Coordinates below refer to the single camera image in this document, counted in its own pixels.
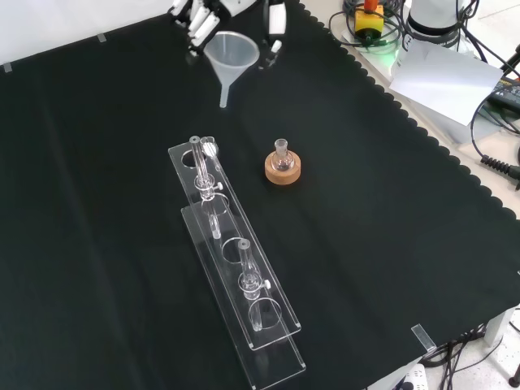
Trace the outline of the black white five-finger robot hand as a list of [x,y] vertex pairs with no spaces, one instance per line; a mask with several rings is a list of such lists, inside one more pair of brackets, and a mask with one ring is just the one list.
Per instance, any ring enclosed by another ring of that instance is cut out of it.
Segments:
[[202,55],[210,39],[232,18],[257,7],[262,8],[266,31],[260,68],[268,69],[275,64],[284,43],[288,22],[284,1],[174,1],[168,14],[186,36],[188,60],[192,62]]

